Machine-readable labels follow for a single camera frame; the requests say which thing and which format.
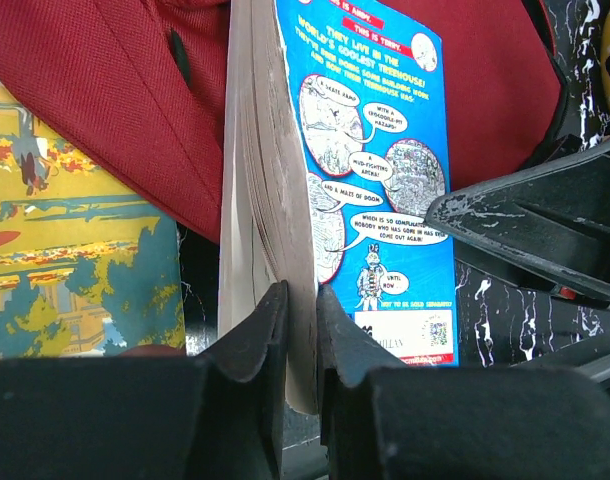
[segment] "black and white marbled surface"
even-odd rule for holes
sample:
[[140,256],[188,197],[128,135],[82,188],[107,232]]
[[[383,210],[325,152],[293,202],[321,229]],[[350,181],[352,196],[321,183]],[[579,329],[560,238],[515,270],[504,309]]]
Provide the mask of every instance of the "black and white marbled surface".
[[[567,76],[570,103],[562,133],[590,148],[610,134],[602,91],[600,39],[610,0],[545,0],[555,31],[556,59]],[[188,352],[215,340],[218,247],[181,229]],[[573,351],[610,332],[610,312],[575,307],[543,293],[516,290],[457,264],[461,363],[492,367]]]

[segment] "red strip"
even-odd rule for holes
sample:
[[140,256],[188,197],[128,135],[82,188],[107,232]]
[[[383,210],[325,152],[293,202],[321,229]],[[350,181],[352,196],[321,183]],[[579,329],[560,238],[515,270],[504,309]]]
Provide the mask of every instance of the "red strip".
[[347,13],[354,15],[356,18],[363,20],[365,23],[382,30],[385,26],[385,22],[380,18],[375,17],[371,13],[367,13],[365,10],[358,8],[356,5],[353,5],[345,0],[329,0],[338,8],[342,8]]
[[414,58],[414,55],[412,55],[412,49],[410,47],[401,45],[400,43],[395,42],[394,40],[382,36],[380,33],[373,32],[369,28],[365,28],[362,25],[359,25],[349,17],[343,18],[343,26],[351,30],[352,32],[359,34],[360,36],[371,40],[372,42],[378,43],[379,45],[385,48],[389,48],[390,50],[394,50],[395,52],[401,53],[410,58]]
[[401,357],[401,360],[407,365],[443,365],[446,363],[454,363],[454,354],[446,353],[441,355],[419,355],[416,357]]

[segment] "yellow and green illustrated cover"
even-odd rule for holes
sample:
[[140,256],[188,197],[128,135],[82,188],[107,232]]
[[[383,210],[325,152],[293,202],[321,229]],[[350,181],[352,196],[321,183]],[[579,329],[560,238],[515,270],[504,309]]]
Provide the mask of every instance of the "yellow and green illustrated cover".
[[184,341],[175,222],[0,84],[0,358]]

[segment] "circular illustration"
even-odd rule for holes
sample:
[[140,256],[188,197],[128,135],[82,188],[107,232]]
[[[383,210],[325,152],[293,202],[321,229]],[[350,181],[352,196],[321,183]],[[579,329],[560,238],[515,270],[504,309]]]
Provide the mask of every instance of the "circular illustration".
[[345,247],[345,219],[340,210],[327,212],[339,202],[325,193],[321,178],[313,173],[307,174],[312,230],[314,233],[314,257],[316,258],[316,277],[319,283],[329,282],[341,266]]
[[363,149],[363,124],[354,106],[343,105],[321,87],[318,75],[301,85],[298,105],[305,143],[318,166],[335,177],[351,172],[349,156]]
[[385,159],[394,173],[383,182],[394,210],[424,218],[436,197],[445,195],[445,175],[436,155],[412,139],[396,142]]
[[412,55],[414,60],[426,72],[433,72],[438,66],[438,54],[434,42],[424,33],[417,33],[412,38]]

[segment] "blue book cover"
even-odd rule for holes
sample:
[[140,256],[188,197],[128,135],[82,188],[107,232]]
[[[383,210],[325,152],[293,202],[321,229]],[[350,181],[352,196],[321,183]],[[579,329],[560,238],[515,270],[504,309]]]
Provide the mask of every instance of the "blue book cover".
[[410,365],[457,365],[441,39],[374,0],[277,3],[301,130],[316,273]]

